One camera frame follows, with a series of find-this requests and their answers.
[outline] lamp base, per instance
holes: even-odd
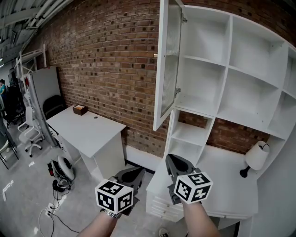
[[[241,175],[241,177],[246,178],[246,177],[248,176],[248,171],[249,171],[250,168],[251,168],[251,167],[248,166],[247,168],[242,169],[242,170],[240,171],[240,175]]]

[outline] door hinge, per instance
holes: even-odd
[[[184,24],[186,23],[188,20],[184,17],[184,14],[182,13],[182,19],[181,19],[181,23]]]
[[[181,92],[181,88],[177,87],[177,88],[175,89],[175,98],[176,98],[176,96],[177,96],[177,94],[178,94],[179,92]]]

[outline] lamp shade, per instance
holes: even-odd
[[[246,162],[252,169],[260,170],[269,154],[269,146],[258,141],[247,153]]]

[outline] black office chair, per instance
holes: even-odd
[[[43,112],[46,119],[55,116],[64,109],[66,109],[66,106],[62,97],[59,95],[54,95],[43,103]]]

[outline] person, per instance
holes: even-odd
[[[6,98],[6,87],[5,87],[5,80],[0,80],[0,95],[2,96],[2,99],[4,100]]]
[[[200,202],[183,203],[185,222],[187,224],[188,237],[220,237],[220,233],[207,215]],[[77,237],[109,237],[117,223],[117,218],[101,212]],[[160,237],[170,237],[169,232],[162,228]]]

